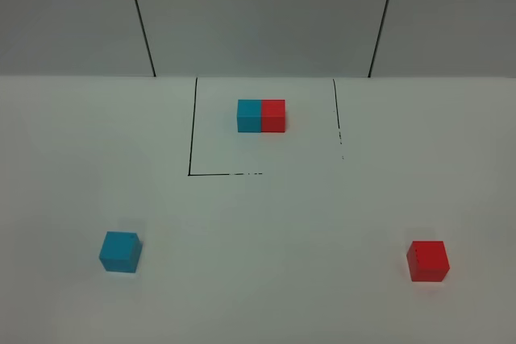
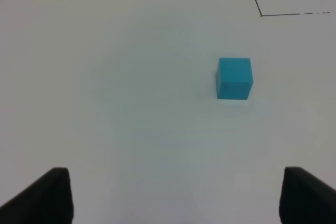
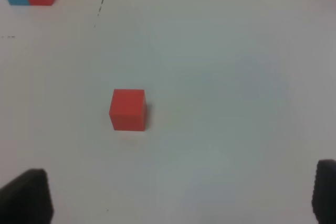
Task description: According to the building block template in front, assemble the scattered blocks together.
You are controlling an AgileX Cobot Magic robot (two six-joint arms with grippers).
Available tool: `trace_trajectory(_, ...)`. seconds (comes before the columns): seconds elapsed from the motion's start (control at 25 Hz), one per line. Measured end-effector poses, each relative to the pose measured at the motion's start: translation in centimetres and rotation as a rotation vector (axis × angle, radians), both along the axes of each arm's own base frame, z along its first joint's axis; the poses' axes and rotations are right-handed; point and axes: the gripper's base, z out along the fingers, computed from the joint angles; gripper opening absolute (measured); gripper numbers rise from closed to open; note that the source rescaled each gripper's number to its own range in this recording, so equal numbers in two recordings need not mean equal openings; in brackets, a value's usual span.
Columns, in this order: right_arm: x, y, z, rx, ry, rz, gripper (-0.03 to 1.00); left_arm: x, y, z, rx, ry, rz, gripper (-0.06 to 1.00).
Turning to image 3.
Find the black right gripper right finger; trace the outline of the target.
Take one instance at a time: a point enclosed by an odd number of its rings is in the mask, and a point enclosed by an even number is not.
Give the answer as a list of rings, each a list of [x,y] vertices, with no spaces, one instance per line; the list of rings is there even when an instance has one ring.
[[[318,161],[311,204],[318,223],[335,223],[335,160]]]

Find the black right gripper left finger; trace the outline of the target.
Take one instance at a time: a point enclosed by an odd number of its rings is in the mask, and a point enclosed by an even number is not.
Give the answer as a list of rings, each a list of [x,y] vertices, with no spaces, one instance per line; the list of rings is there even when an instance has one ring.
[[[44,169],[29,169],[1,188],[1,223],[51,223],[53,214]]]

